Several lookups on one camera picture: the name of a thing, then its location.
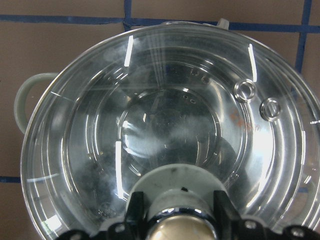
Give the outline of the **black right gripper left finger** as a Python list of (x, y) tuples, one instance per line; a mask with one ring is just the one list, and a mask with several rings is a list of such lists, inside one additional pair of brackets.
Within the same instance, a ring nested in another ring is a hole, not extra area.
[(145, 240), (149, 230), (148, 213), (150, 201), (143, 191), (131, 194), (124, 216), (126, 240)]

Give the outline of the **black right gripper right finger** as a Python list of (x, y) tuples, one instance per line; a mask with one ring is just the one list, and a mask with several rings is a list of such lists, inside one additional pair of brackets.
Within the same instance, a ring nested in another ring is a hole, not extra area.
[(213, 215), (220, 240), (236, 240), (240, 214), (223, 190), (213, 192)]

